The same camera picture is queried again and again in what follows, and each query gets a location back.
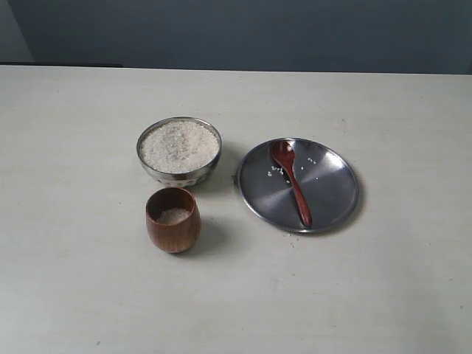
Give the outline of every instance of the metal bowl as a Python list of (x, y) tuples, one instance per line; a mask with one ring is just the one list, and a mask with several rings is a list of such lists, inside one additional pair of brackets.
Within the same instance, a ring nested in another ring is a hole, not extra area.
[[(190, 171), (187, 173), (166, 173), (166, 172), (161, 172), (158, 170), (154, 170), (151, 166), (148, 166), (142, 156), (141, 156), (141, 151), (140, 147), (141, 144), (144, 140), (144, 138), (154, 129), (157, 129), (169, 122), (175, 122), (175, 121), (190, 121), (190, 122), (195, 122), (206, 129), (208, 129), (213, 135), (215, 135), (215, 138), (218, 141), (218, 153), (216, 156), (213, 158), (212, 161), (210, 161), (208, 164), (206, 164), (203, 167), (200, 167), (197, 170)], [(162, 183), (166, 186), (169, 187), (188, 187), (188, 186), (193, 186), (197, 183), (202, 182), (205, 180), (210, 173), (215, 169), (216, 164), (218, 163), (218, 160), (220, 159), (221, 156), (221, 136), (218, 133), (218, 131), (215, 129), (215, 127), (208, 122), (205, 122), (204, 120), (197, 119), (197, 118), (192, 118), (192, 117), (172, 117), (172, 118), (167, 118), (160, 120), (157, 123), (152, 124), (150, 127), (146, 128), (145, 131), (142, 132), (142, 134), (138, 138), (138, 143), (136, 144), (136, 151), (138, 153), (139, 160), (141, 162), (142, 168), (145, 169), (147, 174), (154, 178), (156, 181), (159, 183)]]

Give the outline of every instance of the wall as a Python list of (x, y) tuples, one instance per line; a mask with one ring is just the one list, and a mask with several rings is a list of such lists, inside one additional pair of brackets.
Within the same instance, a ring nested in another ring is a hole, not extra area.
[(38, 61), (463, 73), (471, 0), (10, 0)]
[(0, 62), (33, 61), (7, 0), (0, 0)]

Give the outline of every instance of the brown wooden cup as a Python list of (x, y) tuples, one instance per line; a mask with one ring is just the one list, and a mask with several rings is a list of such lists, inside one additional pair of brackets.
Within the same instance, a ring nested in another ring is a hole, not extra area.
[[(188, 210), (190, 215), (178, 223), (158, 223), (161, 213), (172, 208)], [(200, 212), (195, 198), (183, 188), (158, 190), (146, 203), (146, 226), (150, 239), (160, 249), (169, 253), (185, 251), (200, 235)]]

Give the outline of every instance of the stainless steel plate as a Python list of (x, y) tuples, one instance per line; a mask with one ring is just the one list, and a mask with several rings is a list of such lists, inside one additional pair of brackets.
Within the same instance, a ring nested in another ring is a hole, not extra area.
[(302, 224), (288, 177), (270, 157), (271, 140), (258, 145), (237, 169), (236, 183), (248, 207), (259, 217), (292, 232), (323, 232), (345, 221), (359, 199), (351, 167), (337, 153), (305, 139), (283, 138), (295, 151), (294, 172), (310, 207), (313, 225)]

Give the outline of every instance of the table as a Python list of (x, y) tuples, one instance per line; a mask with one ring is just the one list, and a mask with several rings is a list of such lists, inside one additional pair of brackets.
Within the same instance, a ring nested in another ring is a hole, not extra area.
[[(472, 77), (0, 67), (1, 353), (469, 353)], [(157, 249), (151, 123), (200, 117), (223, 155), (203, 227)], [(313, 139), (363, 200), (291, 235), (232, 184), (252, 147)]]

